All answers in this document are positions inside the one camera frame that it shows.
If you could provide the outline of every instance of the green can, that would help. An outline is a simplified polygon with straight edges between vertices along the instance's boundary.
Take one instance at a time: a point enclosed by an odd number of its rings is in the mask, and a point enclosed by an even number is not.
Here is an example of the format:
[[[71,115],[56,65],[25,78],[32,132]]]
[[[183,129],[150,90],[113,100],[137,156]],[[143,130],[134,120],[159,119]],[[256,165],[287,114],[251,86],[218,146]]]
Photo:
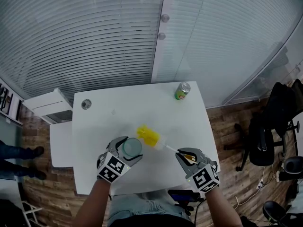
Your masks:
[[[183,100],[190,91],[190,85],[187,82],[181,82],[175,92],[177,100]]]

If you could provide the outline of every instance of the shoe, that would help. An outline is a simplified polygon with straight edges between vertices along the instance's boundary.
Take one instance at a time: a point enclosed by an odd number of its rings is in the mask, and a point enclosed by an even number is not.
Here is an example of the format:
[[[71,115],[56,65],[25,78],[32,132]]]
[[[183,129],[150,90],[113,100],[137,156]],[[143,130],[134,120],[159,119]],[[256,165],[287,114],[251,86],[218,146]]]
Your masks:
[[[35,178],[38,178],[39,180],[45,180],[46,179],[46,174],[41,171],[35,171]]]
[[[39,157],[44,153],[44,148],[42,146],[38,146],[34,149],[34,156]]]

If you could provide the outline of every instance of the wooden floor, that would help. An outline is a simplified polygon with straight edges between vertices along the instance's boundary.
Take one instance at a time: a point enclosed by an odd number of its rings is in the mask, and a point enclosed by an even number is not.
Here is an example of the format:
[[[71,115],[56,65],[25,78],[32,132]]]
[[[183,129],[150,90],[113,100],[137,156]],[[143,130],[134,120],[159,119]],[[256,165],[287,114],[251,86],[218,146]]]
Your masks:
[[[234,129],[234,124],[239,123],[245,131],[248,130],[253,112],[259,112],[265,102],[251,102],[240,105],[231,105],[223,108],[207,110],[212,126],[214,139],[219,155],[221,172],[221,189],[228,201],[235,208],[236,196],[239,203],[245,202],[257,190],[256,187],[262,178],[263,167],[255,166],[249,159],[242,172],[236,172],[235,167],[241,164],[241,151],[224,151],[223,146],[235,143],[239,139],[239,133]],[[49,125],[33,114],[25,107],[21,108],[20,119],[23,122],[23,147],[35,148],[44,146],[45,153],[33,162],[24,162],[24,165],[35,164],[36,167],[47,174],[47,180],[40,181],[24,177],[24,190],[28,201],[36,206],[44,208],[39,212],[38,219],[52,227],[71,226],[72,220],[78,209],[83,204],[86,196],[80,196],[75,191],[75,183],[72,168],[54,168],[50,155]],[[288,133],[287,156],[294,155],[294,141],[292,132]],[[278,169],[278,152],[282,147],[276,147],[274,172]],[[272,178],[272,166],[265,167],[264,181]],[[285,204],[285,194],[291,181],[277,183],[274,178],[262,188],[249,202],[237,207],[236,211],[250,219],[266,220],[262,213],[265,201],[274,200],[281,205]],[[268,225],[265,222],[255,222],[258,226]],[[207,203],[203,203],[198,211],[197,225],[207,227],[212,225]]]

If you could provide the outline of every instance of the chair wheel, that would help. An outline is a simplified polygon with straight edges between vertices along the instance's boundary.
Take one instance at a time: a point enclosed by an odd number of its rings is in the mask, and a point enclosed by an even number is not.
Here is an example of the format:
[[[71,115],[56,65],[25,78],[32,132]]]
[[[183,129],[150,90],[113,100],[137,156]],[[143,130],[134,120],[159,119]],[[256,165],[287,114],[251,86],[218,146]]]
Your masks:
[[[235,129],[236,129],[237,131],[240,131],[241,125],[239,125],[238,123],[235,123]]]

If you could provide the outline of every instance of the window blinds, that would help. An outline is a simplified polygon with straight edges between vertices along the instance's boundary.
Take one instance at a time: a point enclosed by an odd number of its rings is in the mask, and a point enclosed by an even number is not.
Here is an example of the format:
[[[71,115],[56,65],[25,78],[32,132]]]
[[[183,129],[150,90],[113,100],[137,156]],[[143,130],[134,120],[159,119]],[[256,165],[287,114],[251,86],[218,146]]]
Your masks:
[[[223,101],[273,57],[303,0],[172,0],[156,82],[196,80],[207,107]]]
[[[0,73],[25,99],[150,82],[162,0],[0,0]]]

